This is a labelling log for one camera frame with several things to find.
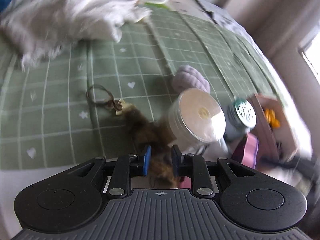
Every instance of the white fluffy object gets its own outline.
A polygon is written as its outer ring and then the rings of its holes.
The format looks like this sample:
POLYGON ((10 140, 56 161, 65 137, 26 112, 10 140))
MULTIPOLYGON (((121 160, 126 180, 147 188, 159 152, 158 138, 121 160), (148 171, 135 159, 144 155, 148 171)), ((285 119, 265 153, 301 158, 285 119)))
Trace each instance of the white fluffy object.
POLYGON ((1 27, 22 53, 22 68, 80 39, 121 39, 124 22, 150 14, 138 0, 20 0, 1 15, 1 27))

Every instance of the green plaid fabric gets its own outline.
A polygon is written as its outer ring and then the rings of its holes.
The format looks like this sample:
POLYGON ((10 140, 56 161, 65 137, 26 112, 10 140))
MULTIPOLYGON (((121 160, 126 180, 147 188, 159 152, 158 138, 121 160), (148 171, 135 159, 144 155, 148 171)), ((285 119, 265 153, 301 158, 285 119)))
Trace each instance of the green plaid fabric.
MULTIPOLYGON (((196 68, 221 105, 276 91, 255 50, 213 23, 153 8, 150 21, 126 24, 122 31, 119 43, 81 41, 25 72, 1 41, 1 169, 55 167, 134 152, 122 118, 87 103, 92 84, 135 104, 150 121, 177 98, 171 79, 181 65, 196 68)), ((98 90, 92 96, 108 98, 98 90)))

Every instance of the round beige lid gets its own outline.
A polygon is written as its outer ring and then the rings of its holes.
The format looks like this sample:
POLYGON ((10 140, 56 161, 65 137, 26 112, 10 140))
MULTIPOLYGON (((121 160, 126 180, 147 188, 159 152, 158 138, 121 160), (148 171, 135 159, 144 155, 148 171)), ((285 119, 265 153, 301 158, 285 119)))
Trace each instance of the round beige lid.
POLYGON ((179 101, 182 120, 200 141, 215 142, 223 137, 226 120, 217 101, 197 88, 184 91, 179 101))

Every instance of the green and white lid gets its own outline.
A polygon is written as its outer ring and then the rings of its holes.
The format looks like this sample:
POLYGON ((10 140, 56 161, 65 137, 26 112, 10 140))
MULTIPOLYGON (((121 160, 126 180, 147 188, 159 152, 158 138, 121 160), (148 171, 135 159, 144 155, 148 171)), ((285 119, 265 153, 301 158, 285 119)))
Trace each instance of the green and white lid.
POLYGON ((239 121, 246 127, 253 129, 257 122, 256 113, 252 105, 245 99, 239 98, 234 103, 234 110, 239 121))

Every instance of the lavender scrunchie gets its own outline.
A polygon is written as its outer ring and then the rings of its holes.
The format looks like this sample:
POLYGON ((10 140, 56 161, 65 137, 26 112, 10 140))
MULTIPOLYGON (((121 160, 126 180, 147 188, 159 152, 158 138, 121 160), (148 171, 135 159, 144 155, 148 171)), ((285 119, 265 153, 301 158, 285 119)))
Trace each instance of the lavender scrunchie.
POLYGON ((209 82, 204 79, 199 71, 189 65, 179 67, 172 79, 172 87, 178 93, 188 88, 198 88, 210 93, 209 82))

